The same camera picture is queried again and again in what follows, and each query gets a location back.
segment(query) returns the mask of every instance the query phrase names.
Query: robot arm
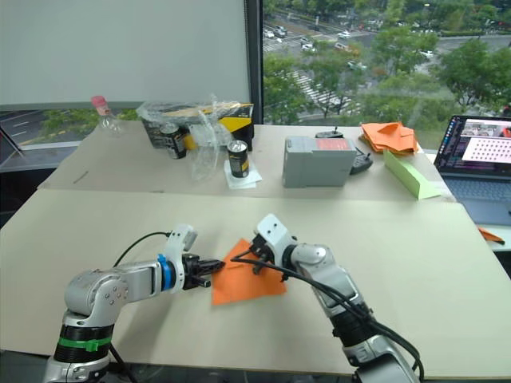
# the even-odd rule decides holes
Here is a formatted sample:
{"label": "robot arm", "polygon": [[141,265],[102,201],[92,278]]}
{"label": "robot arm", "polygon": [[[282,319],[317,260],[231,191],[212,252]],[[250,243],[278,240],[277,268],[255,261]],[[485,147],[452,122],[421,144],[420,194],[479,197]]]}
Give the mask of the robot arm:
{"label": "robot arm", "polygon": [[176,293],[209,287],[211,283],[202,277],[221,269],[224,263],[183,255],[196,237],[193,227],[181,224],[171,232],[157,261],[88,270],[74,277],[65,291],[68,310],[43,383],[99,382],[106,374],[113,327],[125,304],[156,297],[166,290]]}
{"label": "robot arm", "polygon": [[[337,290],[358,312],[372,317],[350,275],[334,259],[330,248],[317,244],[298,244],[287,228],[274,216],[266,216],[257,226],[251,251],[261,260],[320,282]],[[254,267],[257,274],[261,267]],[[394,343],[366,321],[339,305],[324,292],[313,288],[325,315],[330,319],[335,337],[362,383],[418,383],[419,380]]]}

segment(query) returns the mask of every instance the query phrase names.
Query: blue ring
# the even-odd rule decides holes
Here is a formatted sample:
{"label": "blue ring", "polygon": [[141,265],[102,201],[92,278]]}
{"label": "blue ring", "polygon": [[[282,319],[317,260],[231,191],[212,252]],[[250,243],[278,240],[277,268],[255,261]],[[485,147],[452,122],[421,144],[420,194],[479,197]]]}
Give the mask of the blue ring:
{"label": "blue ring", "polygon": [[162,291],[170,289],[170,282],[172,279],[172,275],[170,274],[170,267],[168,267],[167,259],[163,254],[158,255],[158,262],[161,265],[161,271],[163,274],[163,287],[161,288]]}

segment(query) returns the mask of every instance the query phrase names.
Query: pink bottle cap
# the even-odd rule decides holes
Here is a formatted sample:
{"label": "pink bottle cap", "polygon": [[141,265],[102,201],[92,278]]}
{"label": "pink bottle cap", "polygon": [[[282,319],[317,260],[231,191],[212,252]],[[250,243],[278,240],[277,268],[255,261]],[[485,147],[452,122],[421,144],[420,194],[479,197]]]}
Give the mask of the pink bottle cap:
{"label": "pink bottle cap", "polygon": [[90,97],[90,102],[92,102],[96,108],[106,105],[106,100],[103,96]]}

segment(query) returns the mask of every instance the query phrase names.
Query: red label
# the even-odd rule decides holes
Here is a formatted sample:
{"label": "red label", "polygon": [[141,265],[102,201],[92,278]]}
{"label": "red label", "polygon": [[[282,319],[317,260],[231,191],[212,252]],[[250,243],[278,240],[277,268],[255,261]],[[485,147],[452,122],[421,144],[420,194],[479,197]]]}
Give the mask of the red label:
{"label": "red label", "polygon": [[343,138],[316,138],[316,146],[322,150],[351,150]]}

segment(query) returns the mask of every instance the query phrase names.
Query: orange paper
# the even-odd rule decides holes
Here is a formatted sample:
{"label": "orange paper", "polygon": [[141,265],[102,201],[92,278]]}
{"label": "orange paper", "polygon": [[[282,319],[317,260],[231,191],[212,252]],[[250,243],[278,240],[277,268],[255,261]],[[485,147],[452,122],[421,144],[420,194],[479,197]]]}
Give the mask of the orange paper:
{"label": "orange paper", "polygon": [[502,239],[501,237],[498,237],[495,234],[490,233],[489,231],[487,231],[486,229],[483,229],[482,227],[478,227],[478,229],[479,229],[479,232],[484,237],[484,239],[486,239],[487,241],[500,243],[501,245],[505,244],[504,239]]}
{"label": "orange paper", "polygon": [[[259,275],[255,275],[252,272],[253,265],[231,262],[233,257],[248,250],[249,246],[247,241],[240,239],[224,258],[224,268],[212,275],[213,305],[223,305],[286,292],[286,285],[280,281],[282,273],[263,268]],[[252,253],[243,258],[257,259]]]}
{"label": "orange paper", "polygon": [[363,138],[376,152],[390,150],[396,154],[409,154],[418,150],[413,129],[401,122],[388,124],[362,124]]}

